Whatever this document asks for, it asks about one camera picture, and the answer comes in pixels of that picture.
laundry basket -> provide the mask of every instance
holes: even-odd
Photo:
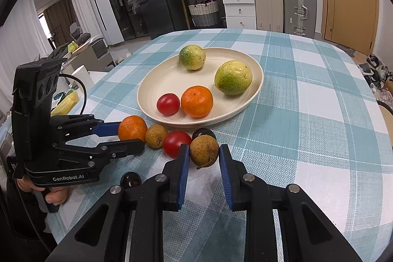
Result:
[[[216,0],[202,0],[201,4],[195,2],[188,8],[195,27],[209,27],[220,22],[219,6]]]

black cable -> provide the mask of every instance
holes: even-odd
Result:
[[[29,214],[29,211],[27,210],[26,204],[25,204],[25,202],[23,200],[22,194],[20,193],[18,182],[16,181],[16,179],[14,179],[14,180],[15,180],[15,183],[16,183],[16,189],[17,189],[17,191],[19,193],[19,198],[22,201],[23,208],[24,208],[24,210],[25,210],[25,212],[27,214],[27,217],[29,218],[29,221],[31,223],[31,226],[34,229],[35,234],[37,235],[38,239],[40,240],[42,245],[45,247],[45,249],[49,252],[49,254],[52,253],[52,250],[46,245],[46,243],[44,242],[44,239],[41,237],[40,233],[38,232],[37,228],[35,227],[35,225],[33,223],[33,220],[31,219],[31,216]]]
[[[82,80],[76,78],[76,77],[73,76],[73,75],[69,75],[69,74],[60,74],[59,77],[71,78],[71,79],[75,80],[76,82],[79,82],[79,84],[82,85],[82,88],[83,88],[83,95],[84,95],[84,98],[83,98],[83,107],[82,107],[81,113],[80,113],[80,115],[82,115],[83,112],[84,112],[84,108],[86,107],[86,101],[87,101],[86,87],[84,86]]]

cherry tomato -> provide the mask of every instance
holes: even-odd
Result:
[[[164,152],[173,159],[177,158],[182,143],[191,144],[191,137],[183,131],[172,131],[165,139],[162,147]]]
[[[174,115],[179,108],[180,99],[174,93],[166,93],[157,100],[157,110],[164,116]]]
[[[210,129],[207,129],[207,128],[199,128],[199,129],[195,130],[194,133],[193,133],[193,140],[196,137],[199,137],[199,136],[202,136],[202,135],[208,135],[208,136],[211,136],[211,137],[213,137],[214,139],[217,140],[216,135],[214,134],[214,132],[211,131]]]

yellow package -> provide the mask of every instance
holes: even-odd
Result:
[[[51,116],[59,116],[59,115],[68,115],[71,109],[76,105],[79,101],[79,97],[76,91],[70,93],[67,97],[63,99],[61,103],[59,103],[55,109],[50,113]]]
[[[78,49],[78,44],[76,42],[72,42],[68,45],[68,52],[72,53],[73,51],[75,51],[76,49]]]

brown curtain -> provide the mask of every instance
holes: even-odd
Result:
[[[71,0],[61,0],[53,4],[44,10],[44,16],[49,31],[52,35],[55,35],[54,42],[56,47],[73,41],[70,35],[70,25],[77,23],[79,26],[79,22]]]

